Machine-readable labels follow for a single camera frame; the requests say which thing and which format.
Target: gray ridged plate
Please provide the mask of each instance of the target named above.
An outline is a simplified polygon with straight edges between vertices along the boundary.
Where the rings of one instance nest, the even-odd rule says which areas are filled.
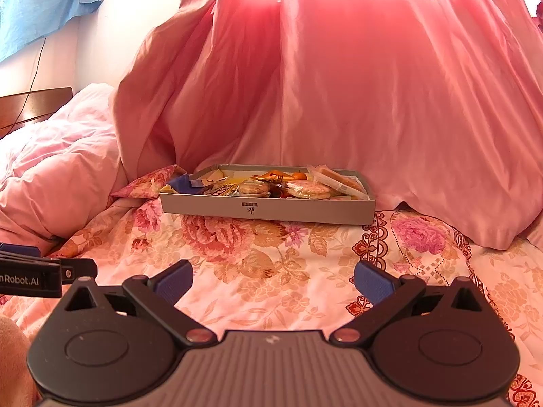
[[[355,349],[320,331],[230,331],[223,342],[186,353],[160,387],[123,407],[429,407],[397,392]],[[477,404],[510,407],[502,398]],[[47,400],[40,407],[61,407]]]

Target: plastic packaging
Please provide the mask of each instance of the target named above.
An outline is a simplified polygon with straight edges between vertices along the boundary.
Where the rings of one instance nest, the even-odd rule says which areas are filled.
[[[353,179],[349,179],[348,177],[342,176],[341,174],[330,170],[327,166],[319,166],[316,168],[307,167],[307,169],[309,170],[313,180],[317,182],[327,185],[328,187],[331,187],[344,195],[354,196],[361,200],[370,200],[362,185]]]
[[[288,192],[299,199],[328,199],[332,189],[313,180],[293,180],[287,183]]]
[[[240,197],[269,197],[270,185],[259,180],[248,179],[240,183],[237,195]]]
[[[252,179],[254,180],[260,180],[262,182],[272,182],[272,183],[287,183],[292,180],[306,180],[307,175],[305,173],[292,173],[291,175],[288,175],[286,173],[283,173],[282,171],[278,170],[272,170],[268,171],[266,174],[263,174],[261,176],[253,176]]]
[[[226,179],[228,179],[228,177],[225,177],[222,171],[215,170],[201,179],[191,180],[191,185],[195,188],[203,188],[213,185],[214,183],[223,182]]]
[[[216,188],[207,190],[204,194],[210,196],[235,196],[238,186],[237,183],[223,183]]]
[[[286,199],[292,197],[288,192],[288,187],[285,184],[270,183],[270,197],[276,199]]]

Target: blue cloth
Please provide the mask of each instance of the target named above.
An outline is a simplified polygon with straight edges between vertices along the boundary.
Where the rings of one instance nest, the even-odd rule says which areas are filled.
[[[73,17],[100,7],[102,0],[0,0],[0,62],[52,34]]]

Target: wooden headboard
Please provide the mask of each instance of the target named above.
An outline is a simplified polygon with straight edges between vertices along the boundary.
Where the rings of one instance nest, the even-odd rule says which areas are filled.
[[[24,100],[28,101],[24,110]],[[0,97],[0,139],[8,132],[20,129],[27,124],[45,121],[59,108],[66,105],[73,97],[71,87],[37,90],[35,92],[17,93]]]

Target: blue gripper pad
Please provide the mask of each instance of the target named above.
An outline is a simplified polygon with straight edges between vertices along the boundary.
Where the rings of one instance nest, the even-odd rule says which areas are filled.
[[[173,306],[192,287],[193,276],[191,262],[180,260],[153,277],[151,287],[155,294]]]
[[[0,251],[11,252],[12,254],[28,255],[29,257],[41,257],[40,250],[35,246],[0,243]]]
[[[381,271],[367,261],[355,266],[355,287],[371,304],[377,304],[392,295],[400,281],[389,273]]]

